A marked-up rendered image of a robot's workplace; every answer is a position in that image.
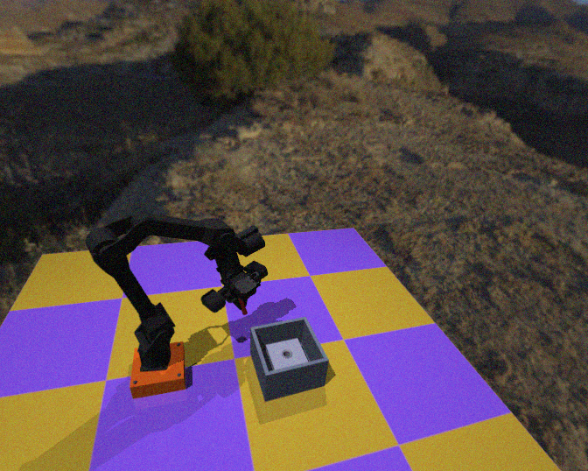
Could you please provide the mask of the dark red peg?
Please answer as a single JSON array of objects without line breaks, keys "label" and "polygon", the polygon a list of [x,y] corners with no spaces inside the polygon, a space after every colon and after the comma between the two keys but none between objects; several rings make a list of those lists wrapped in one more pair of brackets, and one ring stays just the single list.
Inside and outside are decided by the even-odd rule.
[{"label": "dark red peg", "polygon": [[238,298],[238,300],[239,300],[239,302],[240,302],[240,304],[241,304],[241,312],[242,312],[242,314],[243,314],[243,315],[247,315],[247,314],[248,314],[248,312],[247,312],[247,310],[246,310],[246,307],[245,307],[245,305],[244,305],[244,303],[243,303],[243,300],[240,300],[240,298]]}]

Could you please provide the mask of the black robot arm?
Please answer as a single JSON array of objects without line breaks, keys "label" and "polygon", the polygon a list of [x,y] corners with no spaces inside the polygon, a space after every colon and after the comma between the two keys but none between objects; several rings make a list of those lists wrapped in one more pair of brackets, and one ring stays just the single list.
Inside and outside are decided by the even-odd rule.
[{"label": "black robot arm", "polygon": [[[145,211],[136,211],[95,228],[87,235],[86,245],[94,263],[118,283],[138,313],[141,323],[135,335],[140,343],[141,372],[167,370],[171,359],[170,341],[176,326],[161,303],[154,305],[150,302],[129,267],[126,256],[147,236],[204,243],[209,246],[204,255],[210,261],[215,259],[220,271],[231,271],[238,266],[237,253],[247,257],[265,247],[255,225],[236,234],[218,218],[193,221]],[[228,292],[234,292],[245,301],[256,294],[260,283],[259,273],[255,271],[246,275],[241,268],[234,277],[232,274],[227,277],[226,286]]]}]

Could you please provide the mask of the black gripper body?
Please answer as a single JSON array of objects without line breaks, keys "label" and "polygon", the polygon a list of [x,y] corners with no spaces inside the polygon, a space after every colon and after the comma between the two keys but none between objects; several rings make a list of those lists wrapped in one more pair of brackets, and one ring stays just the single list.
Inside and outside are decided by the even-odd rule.
[{"label": "black gripper body", "polygon": [[225,306],[225,304],[226,304],[225,299],[227,301],[230,301],[231,299],[236,297],[234,292],[231,292],[231,293],[228,292],[226,283],[227,283],[227,277],[231,274],[234,277],[235,275],[237,275],[239,273],[239,269],[244,269],[244,271],[246,271],[246,275],[248,273],[251,275],[252,273],[254,273],[256,271],[257,273],[259,273],[261,280],[268,275],[267,268],[264,265],[259,264],[256,261],[251,262],[250,264],[246,265],[245,267],[243,267],[239,263],[238,266],[236,268],[232,269],[231,271],[220,271],[217,267],[216,270],[220,273],[220,277],[221,277],[220,282],[224,285],[224,287],[222,287],[217,292],[214,289],[212,289],[211,291],[209,291],[206,294],[204,294],[203,296],[201,296],[200,301],[201,301],[202,305],[205,306],[212,313],[217,313],[220,309],[222,309]]}]

